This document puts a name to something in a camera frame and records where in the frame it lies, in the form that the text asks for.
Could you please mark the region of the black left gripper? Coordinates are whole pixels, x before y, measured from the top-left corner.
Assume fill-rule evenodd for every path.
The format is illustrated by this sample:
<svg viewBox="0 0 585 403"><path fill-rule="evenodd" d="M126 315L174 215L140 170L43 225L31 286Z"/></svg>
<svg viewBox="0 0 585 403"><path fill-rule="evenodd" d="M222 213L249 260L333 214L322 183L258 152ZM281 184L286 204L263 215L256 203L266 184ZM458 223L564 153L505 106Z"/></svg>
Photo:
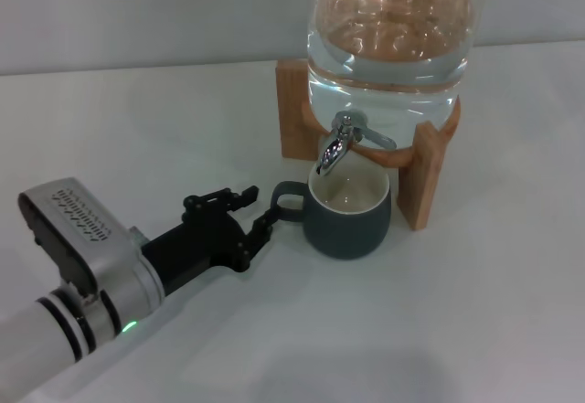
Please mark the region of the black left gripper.
<svg viewBox="0 0 585 403"><path fill-rule="evenodd" d="M278 208L271 207L244 234L229 214L253 204L259 188L250 186L241 193L224 188L183 201L182 223L142 246L144 257L154 267L166 296L214 267L242 273L270 241Z"/></svg>

